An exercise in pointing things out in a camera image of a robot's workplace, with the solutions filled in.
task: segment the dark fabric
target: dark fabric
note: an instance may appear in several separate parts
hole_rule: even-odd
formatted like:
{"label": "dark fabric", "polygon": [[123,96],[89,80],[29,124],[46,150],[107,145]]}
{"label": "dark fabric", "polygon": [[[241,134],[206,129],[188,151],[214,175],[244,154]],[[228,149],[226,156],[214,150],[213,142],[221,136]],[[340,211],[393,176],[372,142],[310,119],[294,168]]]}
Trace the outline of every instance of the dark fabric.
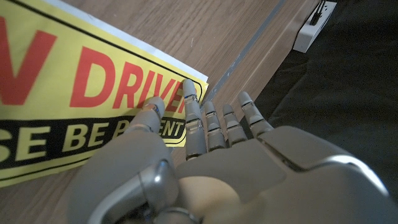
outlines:
{"label": "dark fabric", "polygon": [[255,101],[274,127],[298,127],[364,161],[396,202],[397,40],[398,1],[338,1],[308,52],[291,51]]}

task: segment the white electrical outlet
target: white electrical outlet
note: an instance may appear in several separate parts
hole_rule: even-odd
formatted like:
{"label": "white electrical outlet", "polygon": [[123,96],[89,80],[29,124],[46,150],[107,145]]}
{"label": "white electrical outlet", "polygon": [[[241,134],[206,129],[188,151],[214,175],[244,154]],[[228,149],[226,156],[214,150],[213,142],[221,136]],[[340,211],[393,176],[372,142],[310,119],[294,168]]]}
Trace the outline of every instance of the white electrical outlet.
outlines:
{"label": "white electrical outlet", "polygon": [[314,26],[310,25],[310,21],[315,14],[315,10],[312,12],[312,15],[305,22],[304,26],[300,29],[297,34],[296,41],[294,42],[293,50],[297,50],[299,52],[307,52],[310,48],[312,42],[317,38],[319,32],[323,29],[323,26],[328,22],[331,13],[335,9],[337,3],[335,2],[326,2],[322,8],[322,14],[319,18],[319,21]]}

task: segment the yellow sign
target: yellow sign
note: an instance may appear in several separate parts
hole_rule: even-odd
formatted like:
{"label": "yellow sign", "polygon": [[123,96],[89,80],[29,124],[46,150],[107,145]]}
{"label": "yellow sign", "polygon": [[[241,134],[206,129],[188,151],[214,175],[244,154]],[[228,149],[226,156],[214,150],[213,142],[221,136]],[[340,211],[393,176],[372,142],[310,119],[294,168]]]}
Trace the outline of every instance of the yellow sign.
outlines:
{"label": "yellow sign", "polygon": [[166,105],[161,135],[185,144],[182,82],[207,84],[42,1],[0,2],[0,187],[84,164],[146,99]]}

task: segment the gray robotic hand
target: gray robotic hand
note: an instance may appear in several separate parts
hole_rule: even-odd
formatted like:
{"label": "gray robotic hand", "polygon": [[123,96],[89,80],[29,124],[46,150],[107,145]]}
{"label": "gray robotic hand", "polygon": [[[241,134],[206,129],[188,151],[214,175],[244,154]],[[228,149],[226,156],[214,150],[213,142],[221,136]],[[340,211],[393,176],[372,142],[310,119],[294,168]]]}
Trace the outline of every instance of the gray robotic hand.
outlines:
{"label": "gray robotic hand", "polygon": [[151,98],[74,178],[69,223],[397,223],[396,205],[366,164],[305,131],[274,129],[245,92],[239,102],[255,138],[225,105],[227,147],[207,102],[206,150],[191,80],[183,91],[187,161],[174,167],[157,134],[164,103]]}

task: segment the wood grain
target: wood grain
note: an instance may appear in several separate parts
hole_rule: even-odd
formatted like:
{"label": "wood grain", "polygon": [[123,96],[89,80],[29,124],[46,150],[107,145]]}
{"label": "wood grain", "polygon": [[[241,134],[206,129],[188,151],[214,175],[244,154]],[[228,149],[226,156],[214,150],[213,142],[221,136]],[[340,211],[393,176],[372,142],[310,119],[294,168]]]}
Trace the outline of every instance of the wood grain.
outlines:
{"label": "wood grain", "polygon": [[[279,0],[67,0],[67,3],[153,45],[209,76],[211,90]],[[317,0],[286,0],[253,48],[218,91],[214,102],[255,99],[292,48]],[[239,118],[242,112],[232,103]],[[175,165],[183,148],[173,152]],[[1,223],[67,223],[66,191],[79,168],[0,189]]]}

